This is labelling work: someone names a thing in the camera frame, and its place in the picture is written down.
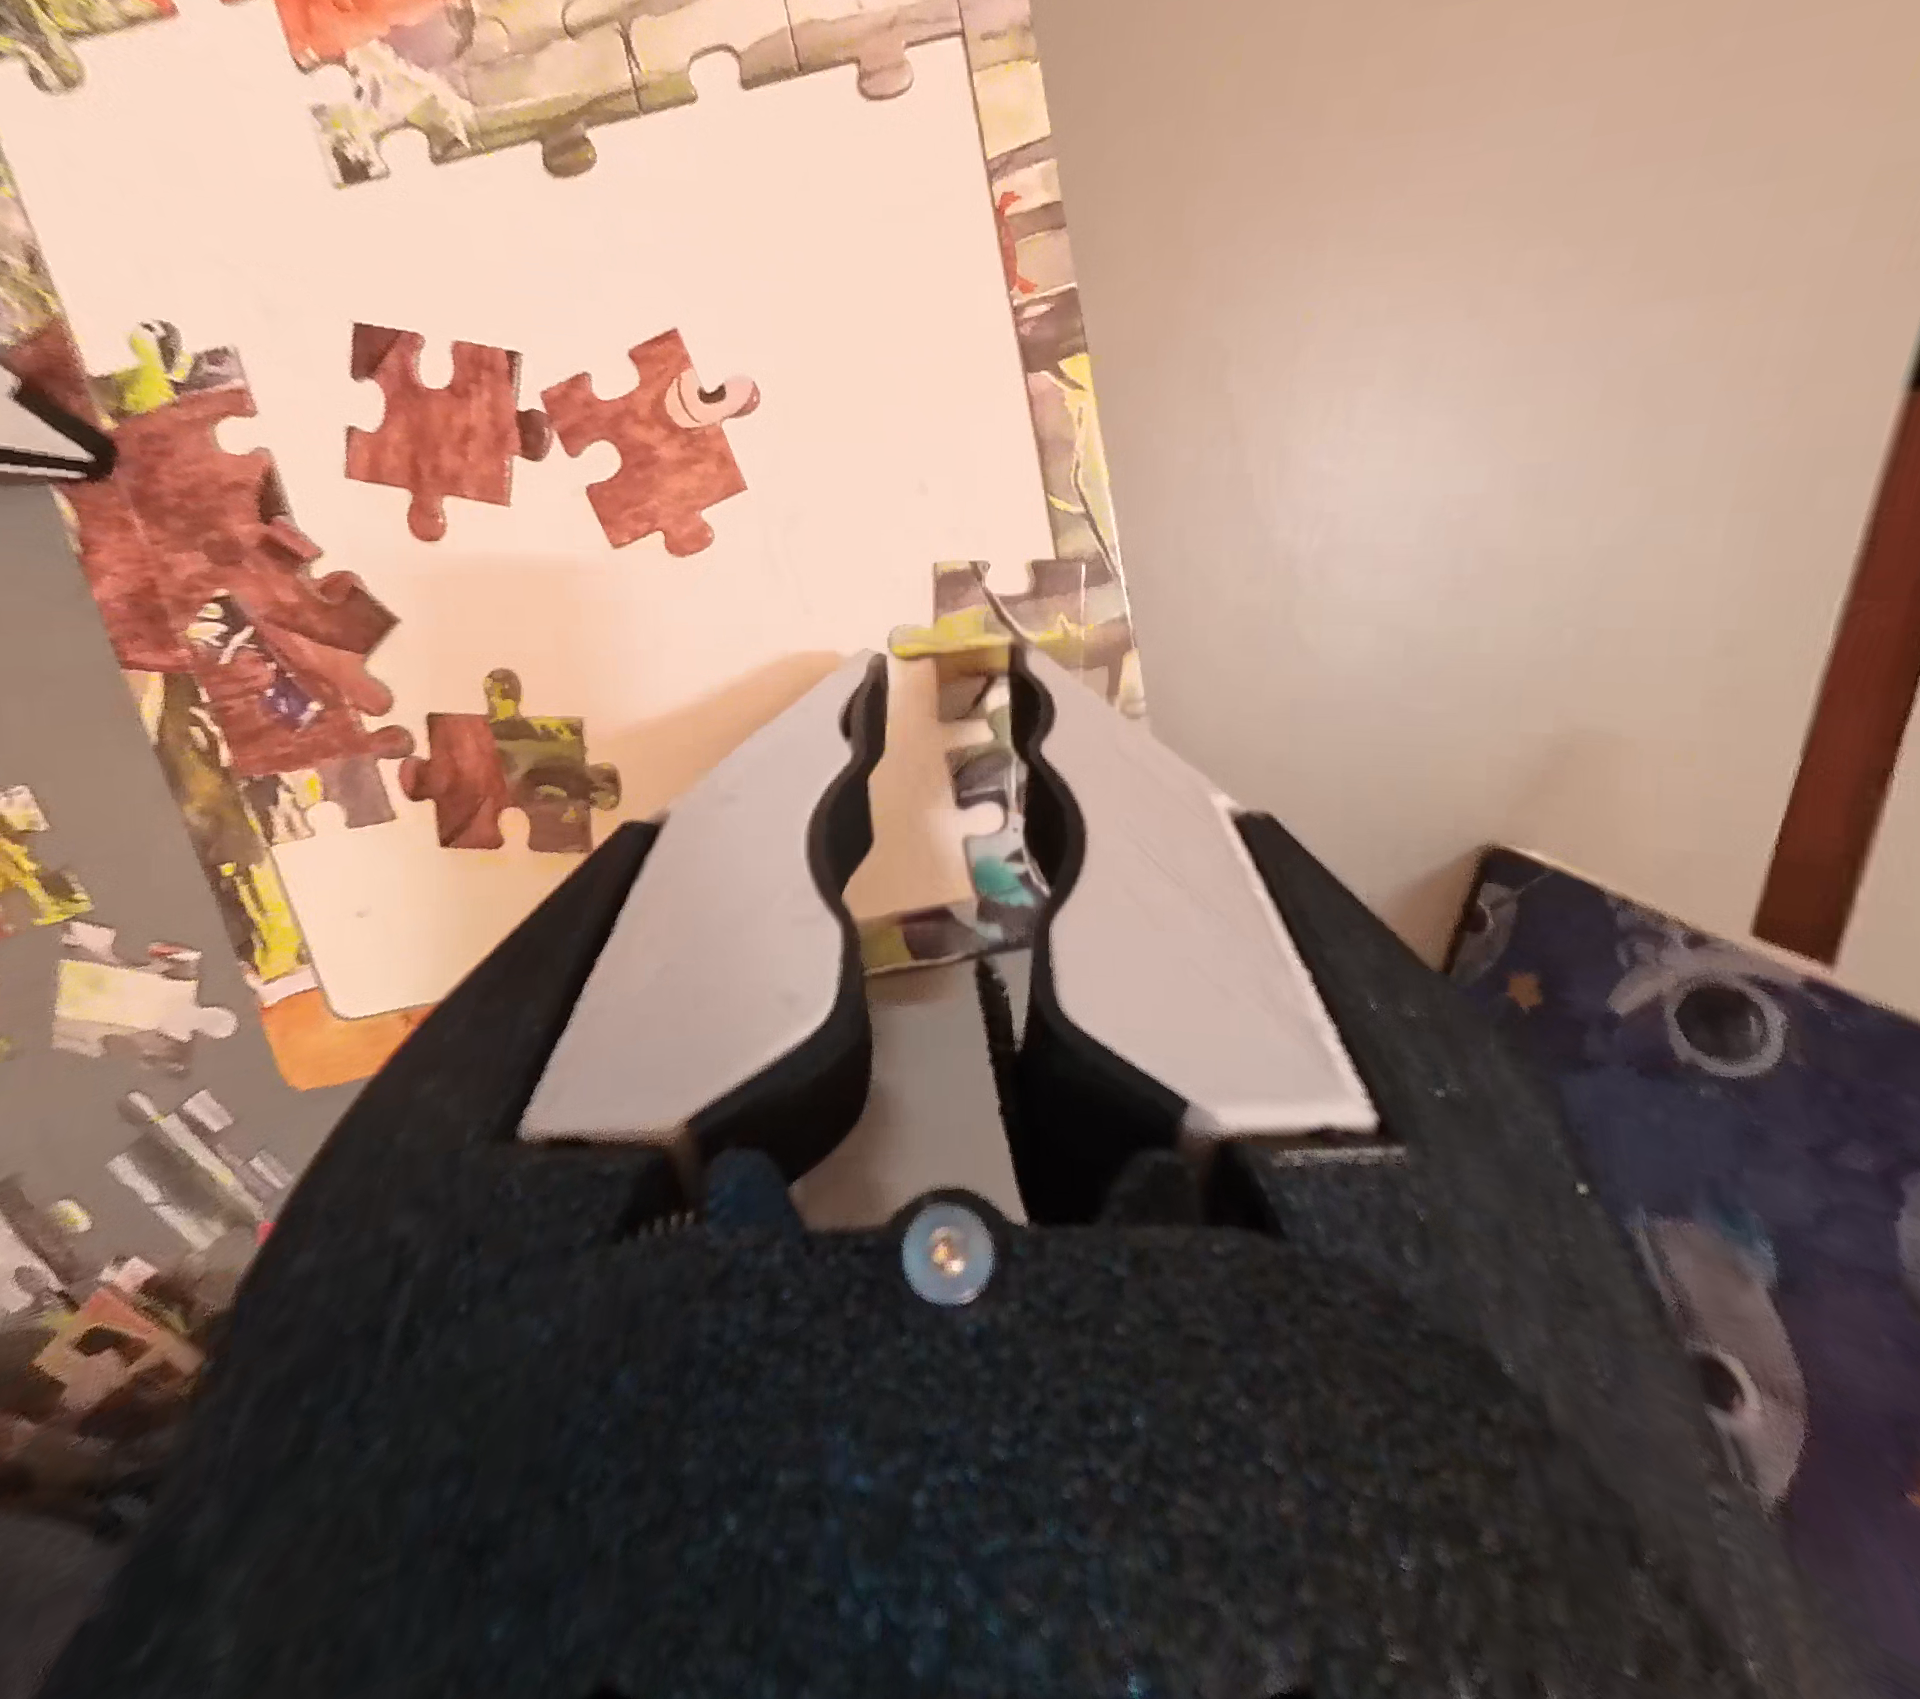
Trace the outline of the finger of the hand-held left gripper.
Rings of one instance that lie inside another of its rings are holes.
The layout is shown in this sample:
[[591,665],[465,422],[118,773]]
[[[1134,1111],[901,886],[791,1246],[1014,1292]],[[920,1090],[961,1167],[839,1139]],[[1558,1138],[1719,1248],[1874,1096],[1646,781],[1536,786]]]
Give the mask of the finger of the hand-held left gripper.
[[100,485],[118,465],[112,440],[71,417],[52,392],[0,373],[0,478],[5,485]]

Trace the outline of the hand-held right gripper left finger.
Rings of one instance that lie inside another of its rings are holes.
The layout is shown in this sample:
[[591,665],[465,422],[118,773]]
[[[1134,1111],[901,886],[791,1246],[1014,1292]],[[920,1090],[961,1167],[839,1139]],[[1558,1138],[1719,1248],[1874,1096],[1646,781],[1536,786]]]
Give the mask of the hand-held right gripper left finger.
[[861,930],[887,660],[848,656],[724,752],[648,861],[518,1114],[537,1146],[655,1146],[703,1180],[831,1162],[872,1082]]

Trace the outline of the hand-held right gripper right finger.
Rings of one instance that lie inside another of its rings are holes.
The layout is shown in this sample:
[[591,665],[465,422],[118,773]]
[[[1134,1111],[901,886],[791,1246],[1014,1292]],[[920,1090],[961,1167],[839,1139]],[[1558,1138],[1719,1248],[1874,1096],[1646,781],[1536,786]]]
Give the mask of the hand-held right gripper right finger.
[[1372,1139],[1251,809],[1041,646],[1014,660],[1014,744],[1041,877],[1026,1024],[1176,1139]]

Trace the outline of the assembled brown trunk pieces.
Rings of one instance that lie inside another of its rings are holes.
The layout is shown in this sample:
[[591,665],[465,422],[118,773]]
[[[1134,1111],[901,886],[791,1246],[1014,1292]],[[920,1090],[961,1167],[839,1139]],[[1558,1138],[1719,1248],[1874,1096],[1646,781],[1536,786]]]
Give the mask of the assembled brown trunk pieces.
[[[211,762],[232,770],[179,633],[182,594],[280,573],[314,585],[323,544],[300,534],[277,459],[222,443],[229,422],[259,417],[238,350],[192,350],[170,323],[132,327],[127,350],[127,367],[94,378],[118,465],[74,494],[78,564],[118,660],[182,683]],[[387,767],[393,762],[354,754],[297,773],[232,773],[252,786],[259,809],[290,796],[329,803],[348,830],[370,830],[393,818]]]

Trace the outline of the brown trunk puzzle piece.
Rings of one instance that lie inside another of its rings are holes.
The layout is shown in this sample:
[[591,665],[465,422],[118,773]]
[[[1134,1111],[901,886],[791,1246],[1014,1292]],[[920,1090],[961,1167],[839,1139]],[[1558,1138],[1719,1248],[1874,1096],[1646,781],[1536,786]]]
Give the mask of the brown trunk puzzle piece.
[[406,762],[393,691],[370,671],[393,613],[349,573],[192,585],[179,633],[238,773]]

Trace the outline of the green and grey puzzle piece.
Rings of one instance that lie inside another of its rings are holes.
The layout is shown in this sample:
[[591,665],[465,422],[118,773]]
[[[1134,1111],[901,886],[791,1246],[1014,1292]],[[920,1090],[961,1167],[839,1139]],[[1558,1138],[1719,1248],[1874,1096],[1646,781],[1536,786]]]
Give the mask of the green and grey puzzle piece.
[[933,665],[943,727],[989,719],[989,688],[1014,650],[1039,646],[1079,675],[1120,718],[1146,718],[1146,683],[1125,585],[1096,559],[1039,559],[1021,590],[999,590],[989,564],[933,569],[933,617],[893,628],[887,650]]

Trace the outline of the brown puzzle piece pink mark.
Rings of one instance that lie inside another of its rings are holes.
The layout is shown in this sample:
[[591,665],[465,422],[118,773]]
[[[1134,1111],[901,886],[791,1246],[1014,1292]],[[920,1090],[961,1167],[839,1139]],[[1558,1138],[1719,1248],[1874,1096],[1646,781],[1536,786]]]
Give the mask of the brown puzzle piece pink mark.
[[590,485],[612,549],[662,536],[671,559],[695,559],[718,536],[707,512],[748,494],[724,427],[756,417],[759,385],[707,385],[675,327],[638,340],[625,359],[632,392],[598,396],[581,371],[541,392],[541,417],[572,459],[591,443],[619,452],[619,467]]

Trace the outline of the pile of puzzle pieces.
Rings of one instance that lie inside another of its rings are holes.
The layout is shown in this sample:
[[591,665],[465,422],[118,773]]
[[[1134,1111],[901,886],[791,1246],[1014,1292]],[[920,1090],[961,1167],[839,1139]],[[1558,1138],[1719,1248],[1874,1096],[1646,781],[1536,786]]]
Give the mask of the pile of puzzle pieces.
[[192,1064],[238,1032],[202,951],[118,951],[5,786],[5,1460],[127,1440],[200,1381],[290,1170],[242,1153]]

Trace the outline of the pale grey-green puzzle piece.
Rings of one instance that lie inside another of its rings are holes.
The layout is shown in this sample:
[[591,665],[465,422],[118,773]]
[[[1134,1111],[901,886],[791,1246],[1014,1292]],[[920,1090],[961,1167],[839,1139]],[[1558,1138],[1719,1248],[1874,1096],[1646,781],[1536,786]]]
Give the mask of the pale grey-green puzzle piece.
[[537,147],[550,176],[598,166],[598,130],[638,120],[632,46],[603,0],[490,0],[459,55],[467,151]]

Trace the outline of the lion puzzle tray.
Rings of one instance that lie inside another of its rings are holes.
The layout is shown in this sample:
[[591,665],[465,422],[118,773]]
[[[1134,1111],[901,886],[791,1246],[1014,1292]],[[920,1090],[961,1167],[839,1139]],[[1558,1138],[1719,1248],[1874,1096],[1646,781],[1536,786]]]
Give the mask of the lion puzzle tray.
[[[370,47],[465,98],[480,3]],[[335,62],[297,62],[273,0],[5,0],[5,371],[107,435],[94,378],[132,359],[132,327],[232,346],[259,417],[222,443],[269,451],[323,573],[393,613],[370,671],[413,752],[429,711],[485,711],[485,675],[514,665],[522,704],[577,718],[620,773],[598,845],[846,650],[924,628],[938,564],[1021,590],[1039,559],[1102,555],[1120,580],[1026,0],[961,0],[961,35],[920,47],[887,102],[848,68],[740,89],[703,61],[695,102],[598,130],[590,176],[550,176],[537,147],[433,164],[393,134],[387,176],[335,187],[310,124]],[[349,378],[354,323],[421,330],[426,385],[455,340],[509,346],[532,408],[581,371],[632,392],[625,350],[675,327],[707,385],[759,385],[724,427],[748,494],[707,512],[695,559],[612,549],[590,485],[619,452],[551,440],[503,509],[451,501],[421,544],[406,487],[348,478],[349,427],[381,427],[381,392]],[[52,487],[78,559],[94,485]],[[848,891],[877,971],[989,951],[947,752],[1014,744],[999,683],[989,719],[943,727],[933,665],[887,660],[877,851]],[[249,996],[286,1090],[368,1082],[581,861],[532,854],[518,817],[503,851],[440,851],[393,762],[391,827],[290,796],[259,809],[187,688],[118,671],[232,950],[202,996]]]

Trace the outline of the grey desk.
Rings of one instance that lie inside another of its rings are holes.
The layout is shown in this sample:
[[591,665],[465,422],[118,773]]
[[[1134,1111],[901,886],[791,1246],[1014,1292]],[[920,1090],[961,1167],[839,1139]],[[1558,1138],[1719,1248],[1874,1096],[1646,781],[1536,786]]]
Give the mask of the grey desk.
[[[722,752],[354,1086],[229,992],[192,1082],[290,1183],[43,1696],[1866,1696],[1445,956],[1485,851],[1846,938],[1780,873],[1917,356],[1899,0],[1026,10],[1141,727],[1251,809],[1376,1138],[1151,1130],[989,950],[866,956],[791,1183],[518,1139]],[[53,836],[232,977],[107,675],[157,818],[100,770]]]

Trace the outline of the grey teal corner puzzle piece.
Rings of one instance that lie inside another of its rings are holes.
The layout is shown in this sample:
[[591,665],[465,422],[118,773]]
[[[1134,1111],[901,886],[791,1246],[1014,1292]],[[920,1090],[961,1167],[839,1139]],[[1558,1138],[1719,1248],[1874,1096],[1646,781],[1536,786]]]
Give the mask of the grey teal corner puzzle piece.
[[1033,950],[1049,877],[1026,851],[1026,770],[1004,739],[947,752],[947,786],[961,817],[973,930],[989,950]]

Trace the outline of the brown and green puzzle piece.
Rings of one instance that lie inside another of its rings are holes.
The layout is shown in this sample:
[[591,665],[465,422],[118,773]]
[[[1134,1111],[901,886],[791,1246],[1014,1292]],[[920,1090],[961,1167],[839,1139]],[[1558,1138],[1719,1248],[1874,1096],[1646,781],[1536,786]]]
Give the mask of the brown and green puzzle piece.
[[429,711],[426,752],[393,767],[398,796],[433,809],[440,851],[503,851],[518,817],[532,854],[590,854],[620,773],[590,754],[577,718],[532,718],[514,665],[485,675],[485,711]]

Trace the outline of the reddish brown puzzle piece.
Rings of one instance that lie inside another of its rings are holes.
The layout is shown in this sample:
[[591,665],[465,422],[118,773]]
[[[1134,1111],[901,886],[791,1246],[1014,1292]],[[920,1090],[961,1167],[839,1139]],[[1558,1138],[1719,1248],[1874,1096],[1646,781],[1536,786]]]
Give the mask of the reddish brown puzzle piece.
[[440,544],[451,530],[445,502],[503,509],[514,465],[541,465],[551,427],[541,408],[518,407],[518,350],[455,340],[445,385],[421,378],[421,350],[421,330],[349,327],[349,378],[381,392],[381,427],[349,427],[348,478],[406,487],[406,530],[421,544]]

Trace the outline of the white and green puzzle piece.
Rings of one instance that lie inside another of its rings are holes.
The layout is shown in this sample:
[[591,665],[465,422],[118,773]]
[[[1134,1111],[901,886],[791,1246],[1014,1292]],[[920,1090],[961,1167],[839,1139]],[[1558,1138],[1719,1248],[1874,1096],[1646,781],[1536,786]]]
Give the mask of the white and green puzzle piece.
[[324,98],[310,102],[310,124],[335,187],[387,176],[387,140],[393,134],[421,134],[433,164],[467,147],[467,98],[440,75],[370,46],[348,55],[329,75],[348,86],[329,86]]

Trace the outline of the illustrated puzzle box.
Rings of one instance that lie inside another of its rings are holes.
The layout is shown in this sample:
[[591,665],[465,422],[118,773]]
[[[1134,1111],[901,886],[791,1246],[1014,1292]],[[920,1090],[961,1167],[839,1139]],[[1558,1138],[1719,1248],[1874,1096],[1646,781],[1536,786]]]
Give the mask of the illustrated puzzle box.
[[1547,1065],[1866,1696],[1917,1696],[1917,1018],[1525,851],[1478,861],[1445,970]]

